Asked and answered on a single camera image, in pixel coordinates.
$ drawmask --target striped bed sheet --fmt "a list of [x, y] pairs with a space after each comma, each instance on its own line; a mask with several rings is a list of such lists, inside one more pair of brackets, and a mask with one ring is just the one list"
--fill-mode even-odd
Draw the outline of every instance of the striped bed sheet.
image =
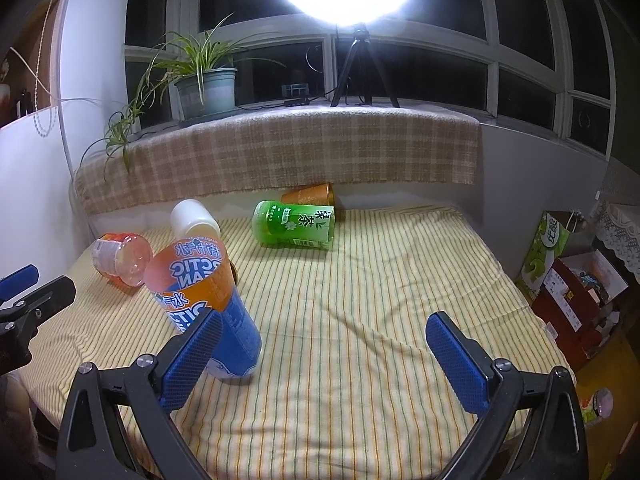
[[[446, 311], [492, 357], [547, 373], [567, 366], [543, 323], [478, 235], [450, 208], [347, 211], [331, 251], [264, 248], [249, 219], [223, 221], [239, 291], [263, 338], [247, 384], [204, 373], [172, 414], [216, 479], [427, 478], [470, 431], [424, 340]], [[168, 227], [145, 234], [155, 251]], [[20, 370], [34, 402], [59, 425], [78, 365], [129, 365], [176, 333], [144, 288], [127, 295], [86, 251], [68, 274], [76, 302], [47, 321]], [[129, 408], [124, 425], [155, 471]], [[524, 425], [519, 413], [510, 435]]]

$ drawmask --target green box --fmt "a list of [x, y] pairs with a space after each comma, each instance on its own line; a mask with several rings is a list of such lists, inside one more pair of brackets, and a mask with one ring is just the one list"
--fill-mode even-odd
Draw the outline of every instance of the green box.
[[530, 300], [535, 300], [556, 258], [591, 251], [594, 229], [580, 213], [545, 211], [533, 243], [515, 280]]

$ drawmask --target screw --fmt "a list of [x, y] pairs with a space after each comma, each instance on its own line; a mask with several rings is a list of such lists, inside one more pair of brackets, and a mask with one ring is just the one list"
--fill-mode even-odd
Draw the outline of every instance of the screw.
[[78, 367], [78, 371], [79, 371], [82, 375], [89, 373], [89, 372], [90, 372], [91, 370], [93, 370], [93, 369], [94, 369], [94, 364], [93, 364], [93, 363], [90, 363], [90, 362], [82, 363], [82, 364]]
[[511, 361], [507, 359], [496, 359], [494, 363], [495, 367], [498, 368], [498, 370], [500, 370], [501, 372], [508, 372], [511, 370], [511, 368], [513, 368]]
[[154, 357], [151, 354], [142, 354], [136, 359], [136, 364], [140, 368], [146, 368], [154, 363]]

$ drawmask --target green tea bottle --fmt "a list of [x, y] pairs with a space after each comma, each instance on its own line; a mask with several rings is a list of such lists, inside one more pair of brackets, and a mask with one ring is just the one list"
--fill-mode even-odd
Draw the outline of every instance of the green tea bottle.
[[330, 206], [264, 201], [255, 208], [255, 238], [266, 245], [287, 244], [329, 249], [335, 212]]

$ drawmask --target yellow floor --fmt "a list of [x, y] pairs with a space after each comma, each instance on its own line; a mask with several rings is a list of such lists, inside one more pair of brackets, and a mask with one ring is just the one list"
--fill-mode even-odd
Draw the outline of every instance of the yellow floor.
[[579, 399], [603, 387], [613, 393], [611, 416], [587, 430], [590, 480], [600, 480], [607, 462], [615, 465], [631, 426], [640, 420], [640, 365], [622, 331], [576, 373], [576, 378]]

